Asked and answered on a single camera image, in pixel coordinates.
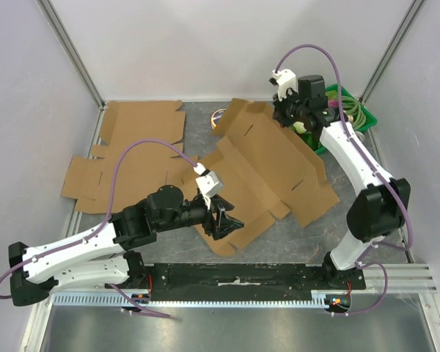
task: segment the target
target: green basket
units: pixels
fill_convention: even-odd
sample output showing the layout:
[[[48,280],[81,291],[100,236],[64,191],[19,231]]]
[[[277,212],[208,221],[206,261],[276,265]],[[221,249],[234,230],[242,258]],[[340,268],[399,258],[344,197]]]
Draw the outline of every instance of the green basket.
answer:
[[[329,86],[326,88],[327,92],[332,91],[332,90],[337,90],[337,84],[333,84],[332,86]],[[347,90],[345,90],[344,87],[342,88],[342,95],[345,97],[353,98],[352,94],[350,94]],[[360,132],[366,131],[368,128],[376,125],[376,123],[377,123],[376,118],[368,110],[366,110],[366,108],[364,106],[362,107],[362,111],[365,116],[365,124],[361,128],[358,129],[358,131],[360,131]],[[321,154],[321,153],[324,153],[325,151],[326,151],[326,148],[323,147],[321,145],[321,143],[318,144],[318,149],[315,149],[316,154]]]

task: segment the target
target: brown cardboard box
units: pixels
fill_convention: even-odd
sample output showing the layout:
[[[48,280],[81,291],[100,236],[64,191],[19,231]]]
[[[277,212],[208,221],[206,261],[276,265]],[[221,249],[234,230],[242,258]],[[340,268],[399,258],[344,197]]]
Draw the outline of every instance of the brown cardboard box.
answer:
[[[158,138],[178,143],[183,138],[185,112],[177,111],[181,101],[146,101],[109,103],[100,129],[107,145],[93,145],[97,158],[74,156],[65,177],[62,196],[77,199],[76,210],[105,213],[114,168],[121,153],[143,138]],[[177,154],[160,144],[146,143],[134,147],[124,158],[117,175],[112,212],[121,211],[144,199],[167,183],[179,183],[189,165]]]
[[[272,119],[267,103],[232,100],[213,134],[224,136],[203,158],[225,184],[220,195],[245,227],[219,241],[197,230],[218,255],[242,249],[290,211],[302,227],[321,217],[339,198],[326,181],[321,159],[290,129]],[[196,193],[195,173],[182,176],[185,198]]]

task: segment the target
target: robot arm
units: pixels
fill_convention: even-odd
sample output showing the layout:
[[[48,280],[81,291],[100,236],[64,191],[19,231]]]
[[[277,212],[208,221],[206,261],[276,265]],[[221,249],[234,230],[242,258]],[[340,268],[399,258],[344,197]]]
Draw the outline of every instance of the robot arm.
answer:
[[[356,193],[356,201],[347,214],[349,230],[324,259],[326,275],[333,278],[351,271],[369,246],[382,241],[404,225],[396,201],[357,151],[355,144],[360,146],[382,177],[396,190],[405,207],[411,188],[406,179],[395,180],[376,162],[357,138],[350,122],[345,123],[351,132],[351,136],[347,136],[338,108],[328,107],[323,77],[306,76],[297,81],[292,71],[281,70],[273,72],[271,83],[278,87],[274,96],[274,119],[282,127],[299,123],[302,129],[313,133],[337,159]]]
[[[131,250],[155,242],[159,232],[201,224],[207,235],[219,240],[242,228],[241,221],[227,215],[233,205],[217,194],[223,188],[219,177],[201,164],[197,165],[201,169],[196,172],[201,176],[197,178],[197,195],[191,201],[184,199],[179,188],[162,186],[141,202],[113,214],[109,223],[90,240],[88,236],[101,224],[44,246],[12,244],[10,267],[29,261],[13,272],[10,279],[13,304],[37,303],[51,293],[72,287],[104,284],[140,287],[145,279],[144,263],[140,253]],[[81,242],[66,247],[76,241]],[[48,254],[38,259],[44,252]],[[123,255],[96,260],[121,253]]]

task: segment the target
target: cardboard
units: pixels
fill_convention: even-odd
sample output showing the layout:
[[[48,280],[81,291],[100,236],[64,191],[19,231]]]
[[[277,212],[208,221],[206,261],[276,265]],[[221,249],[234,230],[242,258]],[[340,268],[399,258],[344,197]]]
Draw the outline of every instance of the cardboard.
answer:
[[[183,145],[185,113],[181,101],[116,102],[108,104],[99,137],[107,145],[93,145],[93,159],[74,156],[65,177],[62,196],[77,199],[76,210],[105,213],[115,166],[121,153],[144,138]],[[117,175],[113,212],[133,205],[160,186],[179,183],[190,166],[160,144],[134,147],[124,158]]]
[[[302,227],[321,217],[339,198],[326,181],[323,161],[291,130],[272,119],[267,103],[234,99],[213,134],[218,149],[201,159],[225,184],[220,195],[245,223],[219,241],[197,230],[218,255],[233,255],[292,211]],[[194,171],[182,176],[187,199],[196,192]]]

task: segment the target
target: purple cable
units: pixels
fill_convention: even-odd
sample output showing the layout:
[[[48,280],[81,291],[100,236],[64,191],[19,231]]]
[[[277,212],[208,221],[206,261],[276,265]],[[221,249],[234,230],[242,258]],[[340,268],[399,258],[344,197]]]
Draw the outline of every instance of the purple cable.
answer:
[[[187,162],[190,163],[190,165],[192,165],[193,167],[197,166],[197,163],[193,162],[186,154],[184,154],[181,150],[177,149],[176,147],[173,147],[170,143],[162,141],[160,139],[151,139],[151,138],[147,138],[147,139],[142,139],[140,141],[134,142],[131,145],[129,145],[124,152],[121,154],[121,156],[119,157],[119,160],[117,161],[116,167],[114,169],[114,174],[112,176],[112,182],[111,182],[111,192],[109,194],[109,205],[108,205],[108,210],[106,211],[106,216],[104,217],[104,220],[101,222],[100,226],[91,233],[91,235],[86,236],[84,239],[86,241],[89,241],[90,239],[94,238],[99,232],[101,232],[101,230],[108,224],[109,219],[111,218],[111,210],[112,210],[112,205],[114,203],[114,190],[116,188],[116,180],[117,180],[117,173],[119,172],[119,168],[120,165],[122,163],[122,160],[124,159],[124,157],[127,155],[127,153],[129,153],[129,151],[136,147],[139,144],[142,143],[148,143],[148,142],[152,142],[152,143],[158,143],[158,144],[162,144],[165,147],[168,147],[171,150],[174,150],[177,154],[179,154],[180,156],[182,156],[183,158],[185,158],[187,160]],[[72,248],[74,246],[79,245],[80,243],[82,243],[82,240],[77,240],[68,244],[65,244],[63,246],[60,247],[56,247],[53,249],[49,249],[46,252],[37,254],[35,257],[36,259],[40,259],[45,257],[46,255],[49,254],[53,254],[53,253],[57,253],[69,248]],[[10,269],[8,269],[7,271],[5,271],[3,273],[3,275],[0,276],[0,284],[10,275],[12,274],[14,271],[18,270],[19,268],[24,267],[25,265],[28,265],[32,262],[32,259],[27,259],[22,261],[21,263],[14,265],[13,267],[11,267]],[[10,299],[12,298],[11,295],[9,296],[3,296],[0,294],[0,299]]]
[[[345,123],[344,108],[342,106],[342,85],[341,85],[341,82],[340,82],[339,70],[337,69],[336,62],[332,59],[331,55],[326,50],[321,48],[320,46],[317,46],[317,45],[314,45],[314,44],[298,45],[295,48],[290,49],[284,55],[284,57],[282,57],[280,59],[279,63],[276,66],[275,72],[277,73],[279,71],[280,67],[282,66],[282,63],[286,60],[286,58],[288,58],[295,51],[297,51],[299,49],[302,49],[302,48],[313,48],[313,49],[316,49],[316,50],[320,51],[321,53],[323,53],[328,58],[329,62],[332,65],[332,68],[334,69],[334,74],[336,75],[337,94],[339,96],[339,98],[337,100],[337,104],[339,106],[340,121],[342,123],[342,128],[344,129],[345,135],[348,137],[348,140],[351,141],[352,145],[357,149],[357,151],[359,152],[360,156],[363,157],[363,159],[365,160],[367,165],[370,167],[372,172],[375,174],[375,176],[378,177],[378,179],[384,184],[386,189],[389,191],[389,193],[395,199],[395,201],[397,203],[397,206],[399,207],[399,209],[401,210],[401,213],[403,214],[403,218],[404,218],[404,221],[406,222],[406,227],[407,227],[407,230],[408,230],[408,241],[407,241],[407,244],[404,247],[396,246],[394,244],[383,242],[383,241],[382,242],[378,242],[378,244],[382,244],[384,246],[388,246],[390,248],[397,249],[397,250],[400,250],[400,251],[407,251],[407,250],[409,250],[412,247],[412,245],[414,244],[414,233],[413,233],[413,230],[412,230],[412,223],[411,223],[411,220],[409,218],[408,211],[407,211],[406,207],[404,206],[403,201],[398,196],[398,194],[393,189],[393,187],[391,187],[391,185],[388,183],[388,181],[385,180],[383,175],[380,174],[380,172],[376,169],[376,166],[368,158],[367,154],[365,154],[365,152],[359,146],[357,141],[354,140],[353,137],[351,136],[351,132],[349,131],[348,126]],[[388,273],[386,272],[385,267],[381,263],[369,263],[369,264],[366,264],[366,265],[361,265],[360,264],[361,260],[369,252],[369,250],[371,248],[372,248],[371,246],[368,247],[362,253],[362,255],[357,260],[356,267],[359,268],[359,269],[364,269],[364,268],[367,268],[367,267],[369,267],[371,265],[378,265],[381,268],[381,270],[383,271],[383,275],[384,275],[384,289],[383,289],[383,293],[381,294],[381,296],[378,298],[378,300],[371,307],[368,307],[366,309],[356,310],[355,312],[350,312],[350,313],[336,313],[336,315],[339,315],[339,316],[350,316],[350,315],[358,315],[358,314],[366,313],[366,312],[368,312],[368,311],[370,311],[372,309],[377,308],[381,304],[381,302],[384,300],[384,298],[386,296],[386,292],[388,290]]]
[[[129,296],[127,296],[120,288],[118,288],[118,286],[116,286],[115,284],[109,284],[109,286],[111,286],[112,288],[114,288],[122,297],[124,297],[127,301],[131,302],[133,304],[133,306],[135,308],[140,309],[141,312],[133,312],[132,314],[136,314],[136,315],[146,315],[147,317],[155,317],[155,318],[170,318],[171,315],[169,314],[165,314],[165,313],[160,313],[160,312],[154,312],[148,308],[145,308],[143,306],[141,306],[140,304],[138,304],[137,302],[135,302],[132,298],[130,298]]]

